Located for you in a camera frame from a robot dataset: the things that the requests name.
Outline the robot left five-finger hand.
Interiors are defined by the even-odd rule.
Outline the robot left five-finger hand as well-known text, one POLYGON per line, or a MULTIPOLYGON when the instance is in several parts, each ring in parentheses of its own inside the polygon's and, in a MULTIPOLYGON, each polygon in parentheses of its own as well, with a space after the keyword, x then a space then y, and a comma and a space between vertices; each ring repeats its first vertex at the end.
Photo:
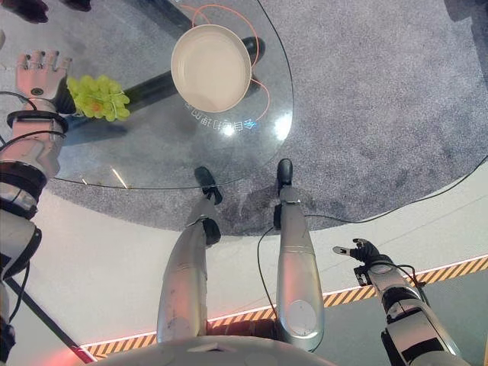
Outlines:
POLYGON ((75 102, 67 86, 72 59, 64 57, 59 61, 58 56, 57 50, 21 54, 16 65, 16 88, 37 110, 74 114, 75 102))

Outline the robot right five-finger hand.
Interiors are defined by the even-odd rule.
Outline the robot right five-finger hand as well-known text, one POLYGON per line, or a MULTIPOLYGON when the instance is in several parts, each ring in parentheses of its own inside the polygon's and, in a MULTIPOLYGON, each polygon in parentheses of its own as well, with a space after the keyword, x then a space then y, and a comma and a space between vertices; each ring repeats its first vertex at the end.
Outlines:
POLYGON ((366 266, 372 266, 376 262, 392 263, 392 260, 387 255, 381 254, 369 240, 355 238, 352 242, 355 244, 354 248, 334 246, 332 250, 335 254, 354 258, 366 266))

